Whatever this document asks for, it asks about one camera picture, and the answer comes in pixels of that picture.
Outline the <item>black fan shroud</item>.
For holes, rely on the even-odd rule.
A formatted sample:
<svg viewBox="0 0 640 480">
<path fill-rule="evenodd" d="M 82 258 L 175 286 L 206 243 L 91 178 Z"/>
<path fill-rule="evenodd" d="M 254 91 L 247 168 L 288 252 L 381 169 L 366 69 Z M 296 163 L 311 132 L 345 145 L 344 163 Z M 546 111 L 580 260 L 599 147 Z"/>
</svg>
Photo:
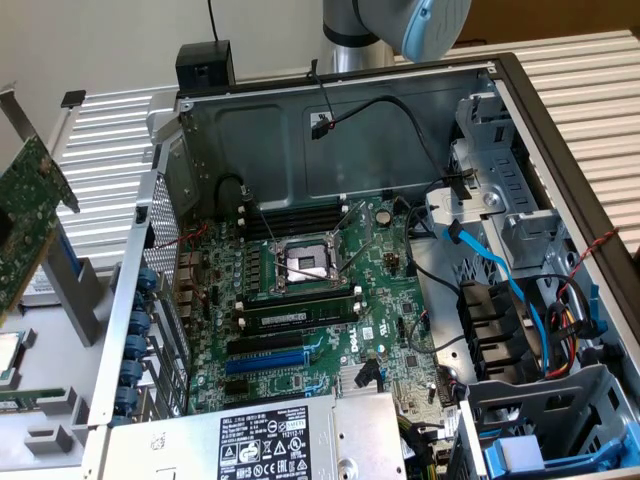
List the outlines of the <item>black fan shroud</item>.
<svg viewBox="0 0 640 480">
<path fill-rule="evenodd" d="M 508 282 L 463 282 L 457 310 L 479 381 L 520 385 L 543 377 L 540 334 Z"/>
</svg>

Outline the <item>blue expansion slot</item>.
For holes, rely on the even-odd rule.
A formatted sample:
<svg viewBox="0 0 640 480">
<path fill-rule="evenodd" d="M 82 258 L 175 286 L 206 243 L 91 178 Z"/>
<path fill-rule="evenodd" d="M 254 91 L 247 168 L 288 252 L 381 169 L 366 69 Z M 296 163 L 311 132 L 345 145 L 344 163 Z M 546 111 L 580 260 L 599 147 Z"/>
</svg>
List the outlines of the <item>blue expansion slot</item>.
<svg viewBox="0 0 640 480">
<path fill-rule="evenodd" d="M 227 376 L 241 375 L 264 370 L 274 370 L 306 365 L 309 353 L 304 349 L 267 352 L 264 355 L 228 360 L 225 365 Z"/>
</svg>

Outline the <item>metal socket cover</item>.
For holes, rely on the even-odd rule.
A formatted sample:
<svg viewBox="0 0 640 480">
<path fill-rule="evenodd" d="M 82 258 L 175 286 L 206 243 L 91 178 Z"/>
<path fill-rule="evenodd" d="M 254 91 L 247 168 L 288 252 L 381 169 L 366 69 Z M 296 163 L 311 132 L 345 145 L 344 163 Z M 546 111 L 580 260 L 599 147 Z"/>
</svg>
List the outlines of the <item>metal socket cover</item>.
<svg viewBox="0 0 640 480">
<path fill-rule="evenodd" d="M 359 241 L 357 249 L 350 254 L 348 239 L 354 237 Z M 371 211 L 365 200 L 359 201 L 342 216 L 341 220 L 325 235 L 329 251 L 329 279 L 339 281 L 341 274 L 358 259 L 373 243 L 374 234 Z"/>
</svg>

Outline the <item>silver chipset heatsink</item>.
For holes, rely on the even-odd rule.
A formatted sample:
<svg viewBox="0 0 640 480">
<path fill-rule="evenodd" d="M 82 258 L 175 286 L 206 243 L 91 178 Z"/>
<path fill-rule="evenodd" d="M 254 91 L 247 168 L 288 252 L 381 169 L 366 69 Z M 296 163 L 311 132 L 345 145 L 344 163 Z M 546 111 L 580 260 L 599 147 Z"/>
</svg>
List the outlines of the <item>silver chipset heatsink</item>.
<svg viewBox="0 0 640 480">
<path fill-rule="evenodd" d="M 356 384 L 356 376 L 360 373 L 364 364 L 341 366 L 339 369 L 340 396 L 353 397 L 359 395 L 374 395 L 383 393 L 384 390 L 378 388 L 376 380 L 371 380 L 366 386 L 359 387 Z"/>
</svg>

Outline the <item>silver metal disk bay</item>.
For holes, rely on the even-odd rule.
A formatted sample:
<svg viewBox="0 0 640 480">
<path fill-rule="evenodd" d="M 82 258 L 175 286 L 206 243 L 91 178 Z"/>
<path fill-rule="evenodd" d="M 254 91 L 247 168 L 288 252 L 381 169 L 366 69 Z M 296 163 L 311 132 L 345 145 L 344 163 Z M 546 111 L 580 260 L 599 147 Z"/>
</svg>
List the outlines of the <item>silver metal disk bay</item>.
<svg viewBox="0 0 640 480">
<path fill-rule="evenodd" d="M 550 270 L 564 225 L 557 210 L 529 185 L 536 174 L 504 101 L 495 93 L 464 98 L 455 121 L 462 137 L 452 142 L 450 161 L 459 170 L 473 171 L 466 180 L 471 198 L 460 200 L 450 188 L 428 193 L 429 226 L 442 232 L 459 221 L 504 258 L 514 275 Z"/>
</svg>

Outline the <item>blue disk tray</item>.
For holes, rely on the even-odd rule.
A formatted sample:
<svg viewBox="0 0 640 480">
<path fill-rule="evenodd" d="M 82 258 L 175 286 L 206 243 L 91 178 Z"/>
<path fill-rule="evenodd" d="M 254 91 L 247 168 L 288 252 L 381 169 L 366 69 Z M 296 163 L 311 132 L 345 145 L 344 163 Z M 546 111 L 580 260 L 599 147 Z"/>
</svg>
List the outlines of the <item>blue disk tray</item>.
<svg viewBox="0 0 640 480">
<path fill-rule="evenodd" d="M 640 466 L 640 445 L 631 434 L 592 453 L 545 460 L 533 435 L 496 440 L 484 451 L 491 480 L 542 479 Z"/>
</svg>

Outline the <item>grey plastic drive cage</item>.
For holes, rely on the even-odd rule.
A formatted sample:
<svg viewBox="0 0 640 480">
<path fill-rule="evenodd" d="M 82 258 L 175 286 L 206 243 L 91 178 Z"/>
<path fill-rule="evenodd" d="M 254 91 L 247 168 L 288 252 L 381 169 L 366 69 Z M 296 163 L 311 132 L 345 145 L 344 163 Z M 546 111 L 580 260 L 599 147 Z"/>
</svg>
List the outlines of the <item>grey plastic drive cage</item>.
<svg viewBox="0 0 640 480">
<path fill-rule="evenodd" d="M 640 445 L 640 415 L 603 365 L 547 382 L 483 381 L 469 385 L 460 403 L 446 475 L 448 480 L 491 480 L 484 451 L 501 438 L 533 435 L 543 458 L 553 460 L 595 452 L 628 434 Z M 640 480 L 640 466 L 516 480 Z"/>
</svg>

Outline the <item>long black expansion slot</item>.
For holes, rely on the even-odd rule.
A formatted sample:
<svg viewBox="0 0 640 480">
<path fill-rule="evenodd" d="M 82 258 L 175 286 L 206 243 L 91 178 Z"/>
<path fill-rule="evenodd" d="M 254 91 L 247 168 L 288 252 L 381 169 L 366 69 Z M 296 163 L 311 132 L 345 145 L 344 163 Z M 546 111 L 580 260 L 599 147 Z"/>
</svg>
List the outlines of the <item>long black expansion slot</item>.
<svg viewBox="0 0 640 480">
<path fill-rule="evenodd" d="M 247 337 L 230 340 L 226 344 L 228 359 L 251 357 L 267 353 L 303 352 L 301 333 L 284 333 L 262 337 Z"/>
</svg>

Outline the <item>green graphics card black cooler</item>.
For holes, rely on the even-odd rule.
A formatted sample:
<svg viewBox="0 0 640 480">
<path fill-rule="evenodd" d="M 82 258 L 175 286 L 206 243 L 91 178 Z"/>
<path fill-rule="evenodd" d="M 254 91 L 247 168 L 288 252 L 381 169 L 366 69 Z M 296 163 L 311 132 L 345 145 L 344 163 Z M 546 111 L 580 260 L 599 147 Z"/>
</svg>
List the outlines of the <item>green graphics card black cooler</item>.
<svg viewBox="0 0 640 480">
<path fill-rule="evenodd" d="M 15 86 L 0 88 L 3 111 L 23 141 L 21 150 L 0 174 L 0 326 L 21 300 L 53 242 L 64 204 L 79 202 L 15 96 Z"/>
</svg>

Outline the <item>thin metal locking lever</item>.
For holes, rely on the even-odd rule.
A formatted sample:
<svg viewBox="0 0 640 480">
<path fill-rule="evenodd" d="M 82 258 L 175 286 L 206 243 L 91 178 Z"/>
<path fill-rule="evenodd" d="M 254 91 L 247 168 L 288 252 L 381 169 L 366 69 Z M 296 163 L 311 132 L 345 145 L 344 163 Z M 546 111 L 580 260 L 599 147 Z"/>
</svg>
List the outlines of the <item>thin metal locking lever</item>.
<svg viewBox="0 0 640 480">
<path fill-rule="evenodd" d="M 258 214 L 259 214 L 264 226 L 266 227 L 266 230 L 267 230 L 267 232 L 268 232 L 268 234 L 269 234 L 269 236 L 270 236 L 270 238 L 272 240 L 272 243 L 273 243 L 274 253 L 276 253 L 278 248 L 279 248 L 278 241 L 277 241 L 275 235 L 273 234 L 273 231 L 272 231 L 272 229 L 271 229 L 271 227 L 270 227 L 270 225 L 269 225 L 269 223 L 268 223 L 268 221 L 267 221 L 267 219 L 265 217 L 265 214 L 264 214 L 262 208 L 260 207 L 259 202 L 257 201 L 257 199 L 256 198 L 252 198 L 251 201 L 252 201 L 252 204 L 255 207 L 256 211 L 258 212 Z"/>
</svg>

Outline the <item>blue slot latch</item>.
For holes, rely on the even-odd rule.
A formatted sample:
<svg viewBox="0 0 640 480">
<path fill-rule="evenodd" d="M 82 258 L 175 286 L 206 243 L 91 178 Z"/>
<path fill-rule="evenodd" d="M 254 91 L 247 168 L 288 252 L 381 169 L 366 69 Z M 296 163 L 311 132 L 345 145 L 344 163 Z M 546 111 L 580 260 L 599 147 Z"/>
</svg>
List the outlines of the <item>blue slot latch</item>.
<svg viewBox="0 0 640 480">
<path fill-rule="evenodd" d="M 157 272 L 148 267 L 142 267 L 138 271 L 136 281 L 136 291 L 143 296 L 154 293 L 157 288 L 158 275 Z"/>
<path fill-rule="evenodd" d="M 141 369 L 142 359 L 146 356 L 147 342 L 141 335 L 128 335 L 124 346 L 123 368 L 128 371 Z"/>
<path fill-rule="evenodd" d="M 146 338 L 151 327 L 151 316 L 145 311 L 134 310 L 129 319 L 128 334 Z"/>
<path fill-rule="evenodd" d="M 143 365 L 136 360 L 124 360 L 119 373 L 119 391 L 139 393 L 138 383 L 143 376 Z"/>
<path fill-rule="evenodd" d="M 139 392 L 137 388 L 119 386 L 116 389 L 114 410 L 118 416 L 131 416 L 137 410 Z"/>
</svg>

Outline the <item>silver CPU chip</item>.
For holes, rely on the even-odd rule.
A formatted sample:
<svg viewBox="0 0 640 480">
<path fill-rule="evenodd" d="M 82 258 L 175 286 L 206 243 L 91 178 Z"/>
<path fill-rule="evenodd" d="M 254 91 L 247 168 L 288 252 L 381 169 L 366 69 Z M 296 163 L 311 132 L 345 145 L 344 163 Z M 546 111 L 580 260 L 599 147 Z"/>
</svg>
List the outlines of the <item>silver CPU chip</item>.
<svg viewBox="0 0 640 480">
<path fill-rule="evenodd" d="M 7 380 L 18 356 L 26 332 L 0 333 L 0 381 Z"/>
</svg>

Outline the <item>green RAM stick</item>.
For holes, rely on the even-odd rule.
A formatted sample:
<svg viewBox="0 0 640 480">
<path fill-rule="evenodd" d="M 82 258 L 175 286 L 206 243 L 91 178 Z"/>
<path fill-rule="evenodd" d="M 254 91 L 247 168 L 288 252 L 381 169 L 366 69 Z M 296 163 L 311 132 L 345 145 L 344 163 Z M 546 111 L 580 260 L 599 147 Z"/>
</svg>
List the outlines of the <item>green RAM stick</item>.
<svg viewBox="0 0 640 480">
<path fill-rule="evenodd" d="M 64 388 L 0 392 L 0 414 L 38 410 L 37 401 L 65 394 Z"/>
</svg>

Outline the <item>grey plastic parts rack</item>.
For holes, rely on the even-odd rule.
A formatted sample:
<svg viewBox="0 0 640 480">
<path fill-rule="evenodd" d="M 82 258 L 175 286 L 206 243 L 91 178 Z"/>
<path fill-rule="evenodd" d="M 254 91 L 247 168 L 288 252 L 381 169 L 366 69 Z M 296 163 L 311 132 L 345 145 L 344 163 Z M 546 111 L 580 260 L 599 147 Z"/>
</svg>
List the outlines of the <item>grey plastic parts rack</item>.
<svg viewBox="0 0 640 480">
<path fill-rule="evenodd" d="M 54 247 L 40 265 L 59 299 L 54 306 L 24 308 L 18 303 L 0 333 L 25 331 L 14 369 L 0 392 L 64 388 L 65 394 L 37 401 L 38 410 L 0 414 L 0 473 L 61 469 L 81 464 L 89 437 L 99 363 L 113 292 L 108 276 L 78 257 L 78 278 L 62 264 Z"/>
</svg>

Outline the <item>blue plastic lever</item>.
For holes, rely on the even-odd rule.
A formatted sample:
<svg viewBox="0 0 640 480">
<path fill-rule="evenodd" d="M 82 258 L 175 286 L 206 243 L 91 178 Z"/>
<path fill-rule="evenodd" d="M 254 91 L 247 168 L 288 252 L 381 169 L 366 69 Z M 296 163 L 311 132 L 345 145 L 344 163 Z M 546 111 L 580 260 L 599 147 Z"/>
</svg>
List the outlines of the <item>blue plastic lever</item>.
<svg viewBox="0 0 640 480">
<path fill-rule="evenodd" d="M 599 286 L 597 284 L 592 284 L 590 287 L 589 309 L 590 309 L 590 320 L 589 320 L 589 329 L 588 329 L 588 333 L 586 334 L 586 338 L 589 340 L 592 340 L 606 333 L 608 330 L 607 322 L 604 319 L 602 319 L 600 316 Z"/>
</svg>

